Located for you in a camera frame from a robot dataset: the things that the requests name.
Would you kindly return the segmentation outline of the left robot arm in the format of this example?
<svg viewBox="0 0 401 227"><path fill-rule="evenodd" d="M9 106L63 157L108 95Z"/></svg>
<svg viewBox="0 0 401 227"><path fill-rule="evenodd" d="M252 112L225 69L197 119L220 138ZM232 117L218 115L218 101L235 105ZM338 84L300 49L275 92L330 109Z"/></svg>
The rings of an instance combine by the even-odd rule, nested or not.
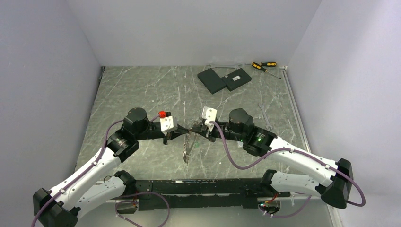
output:
<svg viewBox="0 0 401 227"><path fill-rule="evenodd" d="M116 172L109 180L97 184L108 171L118 167L139 149L139 141L162 139L164 144L189 132L179 125L170 112L160 111L152 119L143 108L129 110L117 121L121 128L110 134L107 128L99 151L71 176L49 190L39 189L33 195L34 219L45 227L73 227L78 220L105 201L131 198L136 179L126 171Z"/></svg>

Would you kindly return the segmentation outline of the silver wrench on table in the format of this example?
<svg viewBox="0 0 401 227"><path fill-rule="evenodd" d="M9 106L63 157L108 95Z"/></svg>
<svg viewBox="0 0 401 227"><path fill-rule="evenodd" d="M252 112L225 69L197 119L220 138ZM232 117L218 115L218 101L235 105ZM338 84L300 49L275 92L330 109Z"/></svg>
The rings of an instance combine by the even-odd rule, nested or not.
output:
<svg viewBox="0 0 401 227"><path fill-rule="evenodd" d="M265 111L265 109L264 109L264 104L259 103L258 106L259 106L259 108L261 109L263 118L264 118L264 120L265 120L266 129L269 130L269 131L271 131L273 127L272 127L272 125L270 124L270 122L269 122L269 120L268 120L266 111Z"/></svg>

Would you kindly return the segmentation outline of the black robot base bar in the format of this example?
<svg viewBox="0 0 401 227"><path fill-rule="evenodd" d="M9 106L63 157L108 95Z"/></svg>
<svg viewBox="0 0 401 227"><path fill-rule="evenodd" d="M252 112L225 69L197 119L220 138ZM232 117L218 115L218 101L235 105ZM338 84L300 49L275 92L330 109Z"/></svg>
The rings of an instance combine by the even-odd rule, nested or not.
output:
<svg viewBox="0 0 401 227"><path fill-rule="evenodd" d="M241 207L256 209L264 199L289 197L262 186L261 178L137 180L122 196L136 199L140 211L165 208Z"/></svg>

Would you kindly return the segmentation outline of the round metal key organizer disc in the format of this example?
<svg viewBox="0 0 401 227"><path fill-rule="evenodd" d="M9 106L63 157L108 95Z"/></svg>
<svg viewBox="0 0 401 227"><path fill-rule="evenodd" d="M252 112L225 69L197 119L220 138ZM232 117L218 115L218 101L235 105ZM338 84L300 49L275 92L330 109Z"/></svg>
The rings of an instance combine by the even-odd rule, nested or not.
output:
<svg viewBox="0 0 401 227"><path fill-rule="evenodd" d="M198 143L197 142L198 134L192 132L192 128L197 126L199 123L200 123L199 121L193 122L193 125L191 126L191 128L188 130L188 133L184 137L183 160L185 164L189 164L191 151L194 147L197 146L196 144Z"/></svg>

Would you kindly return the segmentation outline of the yellow black screwdriver front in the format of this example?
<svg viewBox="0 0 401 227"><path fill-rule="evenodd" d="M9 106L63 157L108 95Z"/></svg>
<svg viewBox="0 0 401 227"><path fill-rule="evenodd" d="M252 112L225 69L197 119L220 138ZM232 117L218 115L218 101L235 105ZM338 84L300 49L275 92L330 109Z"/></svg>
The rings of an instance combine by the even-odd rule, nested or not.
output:
<svg viewBox="0 0 401 227"><path fill-rule="evenodd" d="M266 73L268 73L268 74L270 74L270 75L272 75L272 76L274 76L276 78L281 79L281 77L279 77L279 76L273 74L272 72L268 71L268 68L270 68L270 67L253 67L253 68L258 69L258 70L263 71L263 72L266 72Z"/></svg>

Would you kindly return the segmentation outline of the yellow black screwdriver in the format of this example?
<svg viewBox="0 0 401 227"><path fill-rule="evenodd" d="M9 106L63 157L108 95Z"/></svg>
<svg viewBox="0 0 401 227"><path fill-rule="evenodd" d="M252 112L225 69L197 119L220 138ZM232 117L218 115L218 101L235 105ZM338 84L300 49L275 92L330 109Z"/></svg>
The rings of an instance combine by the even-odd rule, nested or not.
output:
<svg viewBox="0 0 401 227"><path fill-rule="evenodd" d="M276 67L277 63L276 62L262 62L262 63L252 62L251 64L246 64L246 65L251 65L253 67Z"/></svg>
<svg viewBox="0 0 401 227"><path fill-rule="evenodd" d="M272 72L268 71L268 68L270 68L270 67L253 67L253 68L258 69L258 70L263 71L263 72L266 72L266 73L268 73L268 74L270 74L270 75L272 75L272 76L274 76L276 78L281 79L281 77L279 77L279 76L273 74Z"/></svg>

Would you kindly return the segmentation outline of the yellow black screwdriver rear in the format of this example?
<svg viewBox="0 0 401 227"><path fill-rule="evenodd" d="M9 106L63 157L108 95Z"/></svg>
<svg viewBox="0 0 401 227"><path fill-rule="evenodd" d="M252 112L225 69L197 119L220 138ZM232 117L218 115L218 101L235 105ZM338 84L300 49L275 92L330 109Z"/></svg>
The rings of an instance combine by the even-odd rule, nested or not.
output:
<svg viewBox="0 0 401 227"><path fill-rule="evenodd" d="M276 67L277 63L276 62L262 62L262 63L252 62L251 64L246 64L246 65L251 65L253 67Z"/></svg>

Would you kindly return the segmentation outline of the clear plastic case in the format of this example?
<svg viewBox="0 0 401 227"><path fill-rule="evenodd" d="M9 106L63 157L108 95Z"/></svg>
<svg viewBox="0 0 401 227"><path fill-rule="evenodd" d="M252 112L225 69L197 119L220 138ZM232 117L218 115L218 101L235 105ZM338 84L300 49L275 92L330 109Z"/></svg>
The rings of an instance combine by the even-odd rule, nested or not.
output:
<svg viewBox="0 0 401 227"><path fill-rule="evenodd" d="M237 142L237 146L238 146L239 148L243 148L243 145L244 145L243 142L241 142L241 141L238 141L238 142Z"/></svg>

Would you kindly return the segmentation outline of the long silver wrench at wall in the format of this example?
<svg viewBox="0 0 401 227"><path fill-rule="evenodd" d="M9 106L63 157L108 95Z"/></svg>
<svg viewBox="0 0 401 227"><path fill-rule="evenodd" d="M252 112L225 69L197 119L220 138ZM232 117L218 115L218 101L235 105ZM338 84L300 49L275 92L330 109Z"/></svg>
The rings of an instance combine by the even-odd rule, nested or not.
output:
<svg viewBox="0 0 401 227"><path fill-rule="evenodd" d="M222 64L208 64L208 68L220 68L220 69L240 69L243 67L243 64L232 64L232 65L222 65Z"/></svg>

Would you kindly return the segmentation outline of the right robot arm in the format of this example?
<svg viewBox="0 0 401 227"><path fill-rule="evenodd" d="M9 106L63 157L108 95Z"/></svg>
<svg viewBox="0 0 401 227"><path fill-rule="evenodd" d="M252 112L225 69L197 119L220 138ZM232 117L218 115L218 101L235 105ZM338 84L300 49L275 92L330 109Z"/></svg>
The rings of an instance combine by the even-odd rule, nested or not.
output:
<svg viewBox="0 0 401 227"><path fill-rule="evenodd" d="M216 109L204 107L202 121L192 126L190 131L211 142L216 138L222 139L231 162L228 140L242 142L242 148L248 154L259 157L256 163L270 157L301 171L301 174L286 174L267 170L260 185L264 195L299 192L320 197L326 204L339 209L351 204L349 194L354 181L350 161L344 158L334 161L308 153L275 133L256 126L253 117L242 108L232 110L228 122L220 122L216 116Z"/></svg>

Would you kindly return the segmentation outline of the large black flat box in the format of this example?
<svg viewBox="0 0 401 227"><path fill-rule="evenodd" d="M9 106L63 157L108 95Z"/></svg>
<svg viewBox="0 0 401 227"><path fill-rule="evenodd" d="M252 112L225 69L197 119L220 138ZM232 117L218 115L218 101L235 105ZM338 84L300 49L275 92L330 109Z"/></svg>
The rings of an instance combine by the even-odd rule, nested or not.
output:
<svg viewBox="0 0 401 227"><path fill-rule="evenodd" d="M197 77L211 94L227 87L226 83L212 68L198 73Z"/></svg>

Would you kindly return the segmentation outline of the small black flat box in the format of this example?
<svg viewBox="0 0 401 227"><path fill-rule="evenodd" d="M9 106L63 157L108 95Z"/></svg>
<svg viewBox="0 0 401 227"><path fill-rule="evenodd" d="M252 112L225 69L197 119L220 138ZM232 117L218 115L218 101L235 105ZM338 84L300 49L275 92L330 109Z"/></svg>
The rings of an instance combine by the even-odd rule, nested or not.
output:
<svg viewBox="0 0 401 227"><path fill-rule="evenodd" d="M243 69L237 69L221 78L229 91L233 91L252 80L251 76Z"/></svg>

